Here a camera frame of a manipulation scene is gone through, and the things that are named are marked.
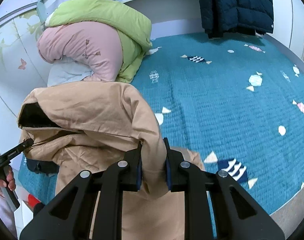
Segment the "person's left hand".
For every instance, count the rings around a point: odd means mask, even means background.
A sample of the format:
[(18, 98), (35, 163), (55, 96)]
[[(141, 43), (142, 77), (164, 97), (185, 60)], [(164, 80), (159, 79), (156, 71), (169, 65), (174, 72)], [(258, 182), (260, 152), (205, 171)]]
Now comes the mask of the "person's left hand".
[(14, 179), (14, 174), (11, 166), (6, 166), (4, 168), (6, 174), (6, 181), (0, 179), (0, 195), (2, 194), (2, 188), (9, 188), (11, 191), (16, 189), (16, 183)]

